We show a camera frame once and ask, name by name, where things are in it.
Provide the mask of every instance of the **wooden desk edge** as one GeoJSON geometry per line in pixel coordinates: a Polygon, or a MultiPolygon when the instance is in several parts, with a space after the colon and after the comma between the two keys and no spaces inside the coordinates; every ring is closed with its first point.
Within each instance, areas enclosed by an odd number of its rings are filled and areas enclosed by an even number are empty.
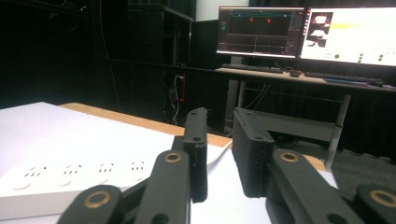
{"type": "MultiPolygon", "coordinates": [[[[75,110],[81,113],[89,114],[89,115],[94,115],[100,118],[104,119],[112,119],[116,120],[119,122],[123,123],[128,123],[132,125],[136,125],[139,127],[151,129],[154,131],[158,132],[163,132],[163,133],[169,133],[172,135],[183,135],[184,133],[184,128],[177,127],[175,125],[170,125],[166,123],[161,123],[158,121],[150,120],[150,119],[142,119],[139,117],[135,117],[132,115],[126,115],[122,114],[119,112],[115,111],[110,111],[90,105],[83,105],[79,103],[69,103],[69,104],[64,104],[60,105],[60,107],[66,108],[66,109],[71,109],[75,110]]],[[[209,133],[207,135],[207,142],[210,145],[216,146],[216,147],[225,147],[232,139],[226,138],[223,136],[215,135],[209,133]]],[[[311,164],[318,170],[325,170],[324,164],[321,160],[311,157],[311,156],[306,156],[305,157],[311,162],[311,164]]]]}

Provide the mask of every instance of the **white cable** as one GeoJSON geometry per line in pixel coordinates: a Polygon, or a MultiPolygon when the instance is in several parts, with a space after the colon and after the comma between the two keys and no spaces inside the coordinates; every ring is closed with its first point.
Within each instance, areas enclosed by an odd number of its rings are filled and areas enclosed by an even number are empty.
{"type": "Polygon", "coordinates": [[[180,108],[180,103],[178,102],[178,96],[177,96],[177,84],[176,84],[177,78],[182,79],[183,77],[182,77],[182,76],[175,76],[175,79],[174,79],[175,95],[176,95],[176,101],[177,101],[177,109],[176,109],[175,115],[174,115],[173,118],[172,118],[172,121],[175,123],[176,126],[177,126],[176,117],[177,117],[177,114],[178,114],[178,109],[180,108]]]}
{"type": "Polygon", "coordinates": [[[256,96],[256,98],[255,98],[254,100],[252,100],[252,101],[250,102],[249,105],[245,106],[245,109],[248,109],[248,107],[250,107],[251,105],[253,105],[253,103],[256,102],[257,99],[259,99],[259,97],[260,97],[260,96],[262,95],[262,93],[264,92],[266,86],[267,86],[267,85],[265,85],[265,84],[262,86],[262,90],[260,91],[260,93],[256,96]]]}
{"type": "Polygon", "coordinates": [[[221,153],[220,153],[213,161],[210,161],[210,162],[207,164],[206,168],[207,168],[207,169],[210,169],[211,167],[213,167],[213,165],[224,155],[224,153],[228,150],[228,147],[229,147],[232,143],[233,143],[233,140],[230,140],[230,142],[227,143],[227,144],[222,148],[221,153]]]}
{"type": "Polygon", "coordinates": [[[230,133],[228,133],[227,136],[225,136],[225,137],[230,137],[232,134],[233,134],[233,132],[230,132],[230,133]]]}
{"type": "Polygon", "coordinates": [[[257,104],[254,106],[253,110],[256,110],[257,106],[260,104],[260,102],[262,101],[262,98],[264,98],[265,94],[267,94],[268,90],[270,89],[271,85],[268,85],[267,89],[265,90],[265,92],[262,94],[262,97],[260,97],[259,102],[257,102],[257,104]]]}

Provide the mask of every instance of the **keyboard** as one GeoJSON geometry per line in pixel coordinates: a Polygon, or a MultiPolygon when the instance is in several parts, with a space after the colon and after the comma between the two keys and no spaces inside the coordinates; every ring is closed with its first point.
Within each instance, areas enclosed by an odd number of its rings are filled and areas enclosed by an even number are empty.
{"type": "Polygon", "coordinates": [[[344,81],[353,81],[353,82],[368,82],[370,78],[368,77],[350,77],[350,76],[341,76],[336,74],[326,74],[326,73],[316,73],[316,72],[305,72],[306,77],[317,77],[317,78],[328,78],[335,80],[344,80],[344,81]]]}
{"type": "Polygon", "coordinates": [[[346,84],[346,85],[352,85],[352,86],[367,86],[367,82],[361,82],[361,81],[350,81],[350,80],[343,80],[343,79],[331,79],[331,78],[323,78],[326,82],[329,83],[338,83],[338,84],[346,84]]]}
{"type": "Polygon", "coordinates": [[[245,65],[245,64],[224,63],[221,67],[222,68],[248,70],[248,71],[266,72],[266,73],[278,73],[278,74],[283,73],[282,69],[280,69],[280,68],[250,66],[250,65],[245,65]]]}

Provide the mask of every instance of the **computer monitor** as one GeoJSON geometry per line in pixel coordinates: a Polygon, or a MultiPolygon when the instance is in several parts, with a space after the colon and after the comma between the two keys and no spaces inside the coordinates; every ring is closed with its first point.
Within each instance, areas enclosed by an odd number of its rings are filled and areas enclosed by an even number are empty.
{"type": "Polygon", "coordinates": [[[301,59],[396,66],[396,7],[310,8],[301,59]]]}
{"type": "Polygon", "coordinates": [[[296,58],[303,7],[220,7],[217,53],[296,58]]]}

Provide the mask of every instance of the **power strip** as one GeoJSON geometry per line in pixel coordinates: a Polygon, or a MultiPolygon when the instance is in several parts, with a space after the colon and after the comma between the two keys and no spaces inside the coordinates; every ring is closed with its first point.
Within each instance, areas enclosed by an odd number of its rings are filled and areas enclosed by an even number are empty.
{"type": "Polygon", "coordinates": [[[0,178],[0,220],[61,214],[84,189],[106,184],[125,190],[151,169],[144,161],[24,164],[0,178]]]}

